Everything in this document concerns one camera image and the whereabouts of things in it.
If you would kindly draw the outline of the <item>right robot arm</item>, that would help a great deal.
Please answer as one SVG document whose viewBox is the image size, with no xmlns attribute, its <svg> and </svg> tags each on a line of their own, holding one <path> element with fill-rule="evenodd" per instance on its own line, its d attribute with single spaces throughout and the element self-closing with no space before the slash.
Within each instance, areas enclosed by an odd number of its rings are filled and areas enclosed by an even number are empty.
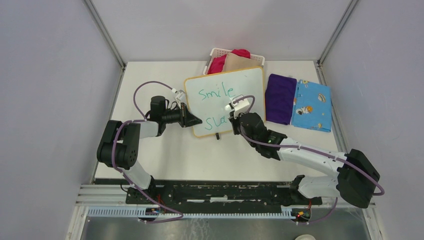
<svg viewBox="0 0 424 240">
<path fill-rule="evenodd" d="M 268 129 L 257 113 L 229 114 L 233 133 L 241 135 L 262 157 L 300 164 L 322 173 L 298 175 L 291 183 L 289 199 L 302 204 L 312 198 L 342 198 L 366 209 L 374 196 L 383 196 L 380 174 L 366 155 L 357 149 L 334 152 L 307 144 Z"/>
</svg>

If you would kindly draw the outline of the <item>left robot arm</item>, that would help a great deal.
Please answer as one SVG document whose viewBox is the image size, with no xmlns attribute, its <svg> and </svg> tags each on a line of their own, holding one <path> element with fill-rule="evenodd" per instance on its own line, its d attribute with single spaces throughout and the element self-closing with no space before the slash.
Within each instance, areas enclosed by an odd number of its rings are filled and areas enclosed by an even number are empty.
<svg viewBox="0 0 424 240">
<path fill-rule="evenodd" d="M 153 176 L 138 162 L 140 139 L 160 137 L 167 124 L 178 123 L 187 128 L 203 122 L 189 111 L 185 103 L 168 108 L 168 102 L 164 96 L 153 96 L 146 120 L 109 120 L 96 152 L 97 161 L 122 174 L 138 189 L 137 196 L 145 204 L 156 200 L 157 190 L 151 186 Z"/>
</svg>

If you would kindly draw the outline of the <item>yellow framed whiteboard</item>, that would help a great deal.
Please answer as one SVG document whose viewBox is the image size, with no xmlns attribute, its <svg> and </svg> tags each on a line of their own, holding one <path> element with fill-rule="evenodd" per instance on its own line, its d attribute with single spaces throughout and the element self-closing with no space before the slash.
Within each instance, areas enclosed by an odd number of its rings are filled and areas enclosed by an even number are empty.
<svg viewBox="0 0 424 240">
<path fill-rule="evenodd" d="M 192 127 L 198 138 L 233 130 L 225 106 L 236 97 L 254 96 L 250 111 L 266 118 L 265 78 L 260 66 L 187 78 L 183 86 L 189 111 L 202 120 Z"/>
</svg>

